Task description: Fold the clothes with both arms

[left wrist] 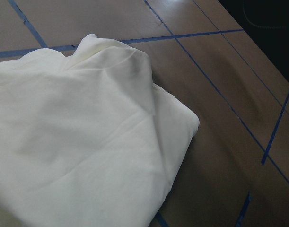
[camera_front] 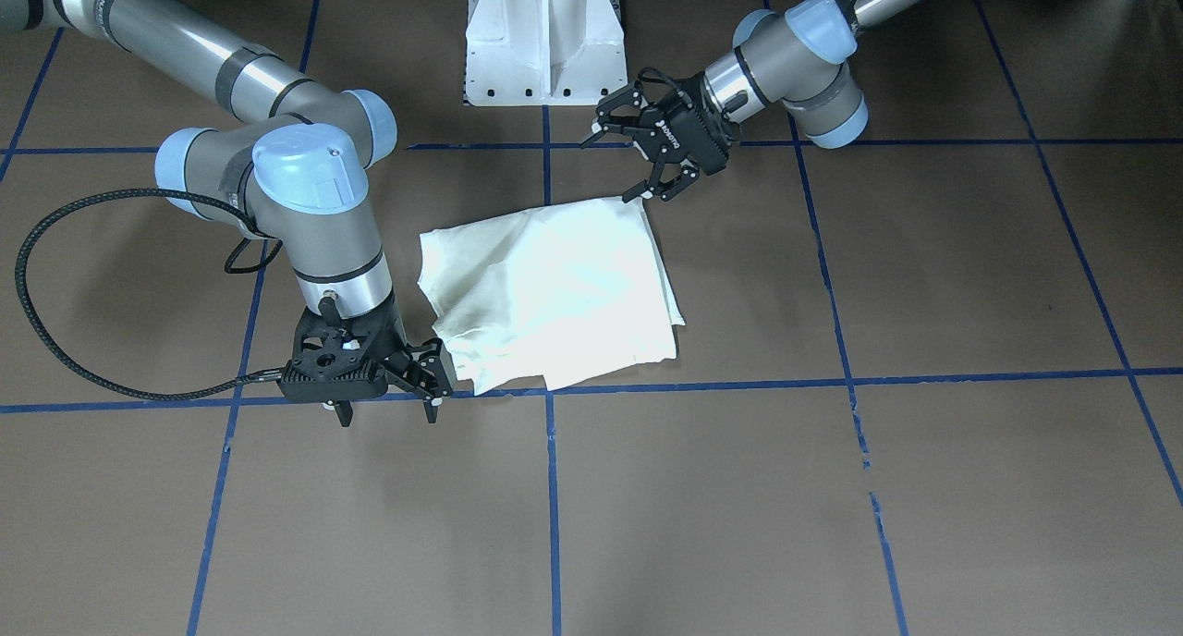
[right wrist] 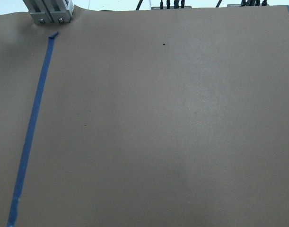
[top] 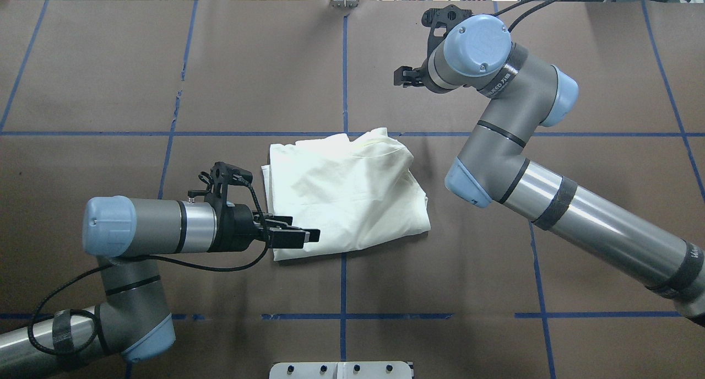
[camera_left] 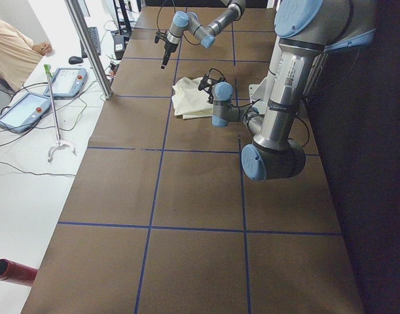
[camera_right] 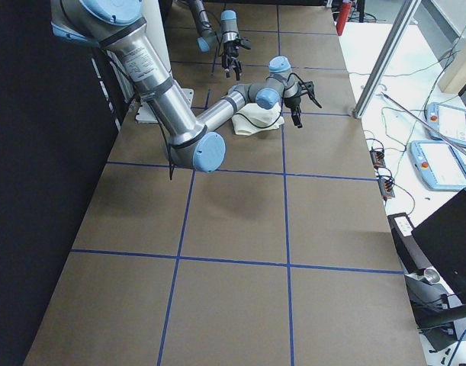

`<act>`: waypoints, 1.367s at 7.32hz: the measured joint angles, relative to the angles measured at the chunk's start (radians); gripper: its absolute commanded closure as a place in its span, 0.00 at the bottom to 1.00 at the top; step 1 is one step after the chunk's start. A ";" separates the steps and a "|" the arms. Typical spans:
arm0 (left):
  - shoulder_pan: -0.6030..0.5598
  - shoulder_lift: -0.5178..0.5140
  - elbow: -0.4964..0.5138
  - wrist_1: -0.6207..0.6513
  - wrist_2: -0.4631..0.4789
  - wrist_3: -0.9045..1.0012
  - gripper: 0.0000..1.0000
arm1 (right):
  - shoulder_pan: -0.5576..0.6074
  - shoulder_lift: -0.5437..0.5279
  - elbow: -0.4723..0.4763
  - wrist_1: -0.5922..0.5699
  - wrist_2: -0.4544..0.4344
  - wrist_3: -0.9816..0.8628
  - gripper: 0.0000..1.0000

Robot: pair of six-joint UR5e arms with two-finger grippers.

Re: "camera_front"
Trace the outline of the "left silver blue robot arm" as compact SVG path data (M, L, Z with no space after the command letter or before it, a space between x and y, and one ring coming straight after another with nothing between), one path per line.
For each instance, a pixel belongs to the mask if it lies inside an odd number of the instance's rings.
M677 79L644 67L601 98L578 147L616 135L640 152L649 171L622 193L623 202L672 201L723 171L743 123L767 108L786 109L815 147L847 147L870 125L851 69L858 38L922 1L799 0L786 12L752 11L706 69Z

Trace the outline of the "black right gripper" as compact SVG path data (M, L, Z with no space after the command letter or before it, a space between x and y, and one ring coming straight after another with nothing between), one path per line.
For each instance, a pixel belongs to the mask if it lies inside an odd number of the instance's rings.
M455 365L442 338L407 346L396 296L367 314L345 317L337 296L322 296L316 311L300 314L291 362L279 388L292 403L328 403L342 428L355 416L351 400L383 396L389 384L421 400L428 424L455 392Z

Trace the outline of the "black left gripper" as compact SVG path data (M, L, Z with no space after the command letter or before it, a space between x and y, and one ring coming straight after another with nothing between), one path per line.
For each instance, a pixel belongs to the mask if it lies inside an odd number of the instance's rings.
M713 176L728 166L731 147L741 139L741 126L728 119L710 100L702 79L665 82L670 92L651 103L644 83L634 80L599 102L592 131L580 148L592 147L607 134L625 136L638 144L651 163L647 179L621 195L623 203L658 197L672 201L699 180ZM658 155L666 148L666 156ZM673 166L675 176L662 179Z

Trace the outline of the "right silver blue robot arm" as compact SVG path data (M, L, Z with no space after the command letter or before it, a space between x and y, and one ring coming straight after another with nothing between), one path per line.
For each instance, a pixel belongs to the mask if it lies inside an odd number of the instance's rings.
M198 400L274 382L292 403L319 403L351 426L353 404L397 388L435 422L455 392L440 338L406 340L367 171L396 148L396 117L369 90L334 92L274 51L248 43L180 0L4 0L4 32L71 27L151 64L231 113L233 130L183 128L159 147L151 187L105 192L64 205L34 225L14 265L30 327L64 366L135 400ZM270 241L259 268L287 253L304 309L283 366L190 392L121 385L67 355L35 311L27 265L54 223L88 207L164 197L203 222L228 223L239 247Z

